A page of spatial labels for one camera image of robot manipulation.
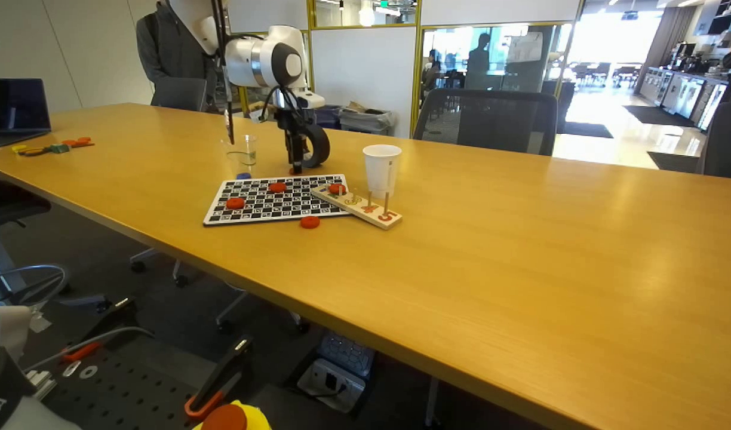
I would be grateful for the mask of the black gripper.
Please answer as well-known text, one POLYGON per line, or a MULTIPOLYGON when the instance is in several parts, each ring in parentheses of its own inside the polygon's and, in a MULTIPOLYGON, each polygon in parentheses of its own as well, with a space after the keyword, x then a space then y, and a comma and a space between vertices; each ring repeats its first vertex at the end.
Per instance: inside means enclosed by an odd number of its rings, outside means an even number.
POLYGON ((300 110, 277 110, 277 127, 285 132, 285 145, 291 159, 304 159, 308 152, 308 120, 300 110))

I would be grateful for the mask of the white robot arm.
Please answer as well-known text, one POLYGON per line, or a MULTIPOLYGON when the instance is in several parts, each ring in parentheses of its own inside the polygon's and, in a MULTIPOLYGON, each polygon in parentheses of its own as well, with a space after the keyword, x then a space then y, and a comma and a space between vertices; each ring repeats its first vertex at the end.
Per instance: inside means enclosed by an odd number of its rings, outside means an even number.
POLYGON ((289 164, 301 171, 331 157, 328 134, 310 120, 325 97, 308 84, 308 49, 294 26, 233 34, 223 0, 169 0, 177 20, 233 85, 264 88, 265 110, 285 132, 289 164))

